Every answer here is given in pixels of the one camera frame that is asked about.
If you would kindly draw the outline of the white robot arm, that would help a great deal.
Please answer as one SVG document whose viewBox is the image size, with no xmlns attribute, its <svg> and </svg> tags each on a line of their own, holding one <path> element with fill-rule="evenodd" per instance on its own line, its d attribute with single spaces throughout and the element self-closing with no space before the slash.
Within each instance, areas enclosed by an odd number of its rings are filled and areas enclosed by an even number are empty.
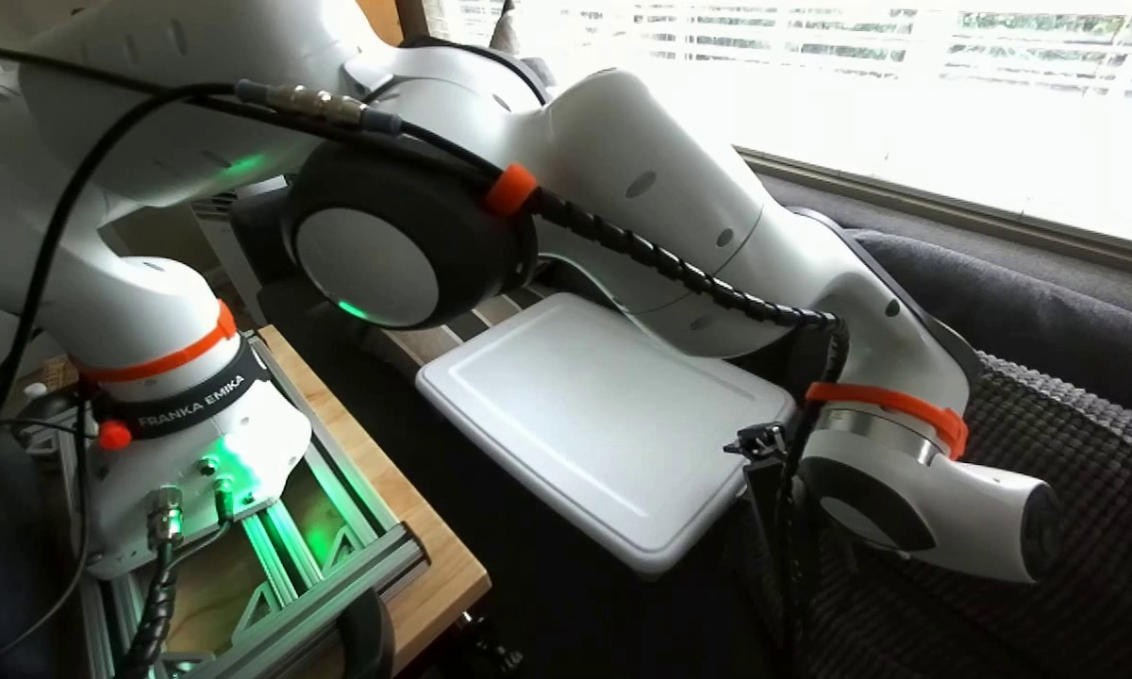
<svg viewBox="0 0 1132 679">
<path fill-rule="evenodd" d="M 385 47 L 356 0 L 97 0 L 0 48 L 0 309 L 51 333 L 93 394 L 110 460 L 93 574 L 281 498 L 310 421 L 184 263 L 121 257 L 105 224 L 283 180 L 283 245 L 380 327 L 428 327 L 583 268 L 665 342 L 736 357 L 805 325 L 846 333 L 810 386 L 799 475 L 872 546 L 1033 586 L 1041 479 L 970 460 L 974 350 L 857 243 L 781 206 L 628 71 L 561 94 L 497 53 Z"/>
</svg>

